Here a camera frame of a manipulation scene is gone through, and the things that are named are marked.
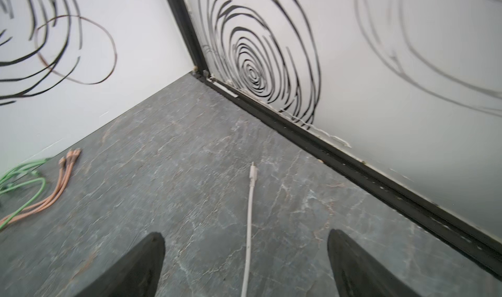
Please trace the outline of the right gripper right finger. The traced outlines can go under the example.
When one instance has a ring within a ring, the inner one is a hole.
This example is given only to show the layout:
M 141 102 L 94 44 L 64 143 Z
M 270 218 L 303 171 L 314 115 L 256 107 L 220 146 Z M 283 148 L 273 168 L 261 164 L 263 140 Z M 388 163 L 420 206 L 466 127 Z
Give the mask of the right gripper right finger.
M 342 230 L 330 230 L 327 248 L 340 296 L 418 296 Z

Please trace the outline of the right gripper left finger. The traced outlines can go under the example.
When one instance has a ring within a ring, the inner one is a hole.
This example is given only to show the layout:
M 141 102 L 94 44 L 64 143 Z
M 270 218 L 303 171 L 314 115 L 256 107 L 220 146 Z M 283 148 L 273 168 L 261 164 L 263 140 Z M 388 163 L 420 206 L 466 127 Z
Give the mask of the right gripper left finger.
M 151 232 L 78 296 L 155 296 L 166 254 L 165 239 Z

